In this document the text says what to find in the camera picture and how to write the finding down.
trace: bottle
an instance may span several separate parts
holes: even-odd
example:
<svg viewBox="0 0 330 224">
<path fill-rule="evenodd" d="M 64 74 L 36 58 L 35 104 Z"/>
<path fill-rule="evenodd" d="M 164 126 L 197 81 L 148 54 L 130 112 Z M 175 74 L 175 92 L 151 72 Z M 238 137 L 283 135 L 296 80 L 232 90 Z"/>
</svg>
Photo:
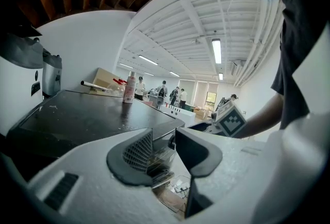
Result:
<svg viewBox="0 0 330 224">
<path fill-rule="evenodd" d="M 132 71 L 127 79 L 127 85 L 125 86 L 125 92 L 123 97 L 124 103 L 133 103 L 135 86 L 136 86 L 135 72 Z"/>
</svg>

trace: glass panel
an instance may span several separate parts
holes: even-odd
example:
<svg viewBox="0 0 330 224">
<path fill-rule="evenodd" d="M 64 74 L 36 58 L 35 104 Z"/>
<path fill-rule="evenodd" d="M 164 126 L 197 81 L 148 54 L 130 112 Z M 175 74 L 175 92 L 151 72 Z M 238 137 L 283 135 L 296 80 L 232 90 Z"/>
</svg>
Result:
<svg viewBox="0 0 330 224">
<path fill-rule="evenodd" d="M 216 98 L 217 98 L 217 94 L 216 93 L 208 92 L 207 93 L 207 97 L 206 97 L 206 101 L 207 102 L 216 103 Z"/>
</svg>

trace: silver appliance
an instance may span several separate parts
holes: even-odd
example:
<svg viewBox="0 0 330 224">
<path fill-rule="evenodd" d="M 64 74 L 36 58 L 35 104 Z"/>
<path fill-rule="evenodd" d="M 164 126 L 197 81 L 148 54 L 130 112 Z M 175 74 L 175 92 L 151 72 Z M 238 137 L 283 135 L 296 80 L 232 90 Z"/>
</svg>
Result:
<svg viewBox="0 0 330 224">
<path fill-rule="evenodd" d="M 62 59 L 43 49 L 42 92 L 45 97 L 55 95 L 61 90 Z"/>
</svg>

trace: white wall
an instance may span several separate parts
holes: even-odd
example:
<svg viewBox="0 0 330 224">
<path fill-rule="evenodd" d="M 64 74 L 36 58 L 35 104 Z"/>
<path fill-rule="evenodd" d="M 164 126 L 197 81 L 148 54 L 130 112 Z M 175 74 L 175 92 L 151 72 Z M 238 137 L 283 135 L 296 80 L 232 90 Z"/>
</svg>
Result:
<svg viewBox="0 0 330 224">
<path fill-rule="evenodd" d="M 255 76 L 241 88 L 240 98 L 235 103 L 241 111 L 246 111 L 245 118 L 248 119 L 256 114 L 274 95 L 275 91 L 270 87 L 274 81 L 279 65 L 279 42 L 275 42 L 273 51 L 265 59 Z M 255 135 L 253 138 L 258 141 L 266 141 L 271 132 L 279 129 L 279 124 L 273 128 Z"/>
<path fill-rule="evenodd" d="M 128 76 L 129 76 L 129 72 L 130 70 L 121 68 L 121 67 L 116 67 L 116 69 L 114 70 L 114 74 L 118 77 L 120 77 L 123 80 L 127 80 Z"/>
<path fill-rule="evenodd" d="M 180 87 L 179 95 L 181 95 L 181 89 L 184 89 L 185 92 L 187 92 L 187 101 L 186 101 L 187 104 L 191 103 L 193 92 L 195 90 L 194 85 L 195 85 L 194 81 L 180 80 L 179 82 L 179 87 Z"/>
<path fill-rule="evenodd" d="M 134 16 L 127 11 L 91 11 L 52 21 L 38 28 L 40 43 L 62 58 L 62 89 L 84 91 L 98 67 L 114 72 L 127 28 Z"/>
<path fill-rule="evenodd" d="M 214 105 L 215 108 L 218 106 L 219 102 L 223 97 L 229 98 L 233 94 L 236 94 L 236 96 L 238 97 L 238 100 L 236 100 L 235 103 L 237 103 L 237 106 L 239 107 L 238 103 L 242 101 L 241 88 L 234 87 L 233 84 L 230 83 L 219 83 L 217 91 L 217 100 L 216 104 Z"/>
</svg>

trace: person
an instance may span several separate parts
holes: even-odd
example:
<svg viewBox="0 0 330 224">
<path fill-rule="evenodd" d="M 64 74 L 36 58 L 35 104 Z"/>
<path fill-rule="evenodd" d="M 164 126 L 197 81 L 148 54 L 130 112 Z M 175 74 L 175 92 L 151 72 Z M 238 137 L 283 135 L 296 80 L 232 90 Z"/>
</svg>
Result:
<svg viewBox="0 0 330 224">
<path fill-rule="evenodd" d="M 177 94 L 179 93 L 179 87 L 176 87 L 170 94 L 170 101 L 172 106 L 174 106 L 176 98 L 177 98 Z"/>
<path fill-rule="evenodd" d="M 187 92 L 185 92 L 184 89 L 181 89 L 181 94 L 180 94 L 180 108 L 181 109 L 185 108 L 186 101 L 187 101 Z"/>
<path fill-rule="evenodd" d="M 162 85 L 157 88 L 158 96 L 166 98 L 167 96 L 167 87 L 166 81 L 164 80 Z"/>
<path fill-rule="evenodd" d="M 220 102 L 219 102 L 219 104 L 218 104 L 218 106 L 217 106 L 216 111 L 218 110 L 218 108 L 224 106 L 224 105 L 225 105 L 227 102 L 229 102 L 230 100 L 235 101 L 236 99 L 238 99 L 238 97 L 236 96 L 236 94 L 232 94 L 232 95 L 230 96 L 230 98 L 227 98 L 227 99 L 226 99 L 225 97 L 223 97 L 223 98 L 220 100 Z"/>
<path fill-rule="evenodd" d="M 279 122 L 285 129 L 293 120 L 309 113 L 309 108 L 292 74 L 311 51 L 329 20 L 329 0 L 282 0 L 284 22 L 280 44 L 280 62 L 271 86 L 276 94 L 239 132 L 248 137 Z"/>
<path fill-rule="evenodd" d="M 143 101 L 143 92 L 145 91 L 145 84 L 143 82 L 143 77 L 139 77 L 139 82 L 136 83 L 134 98 Z"/>
</svg>

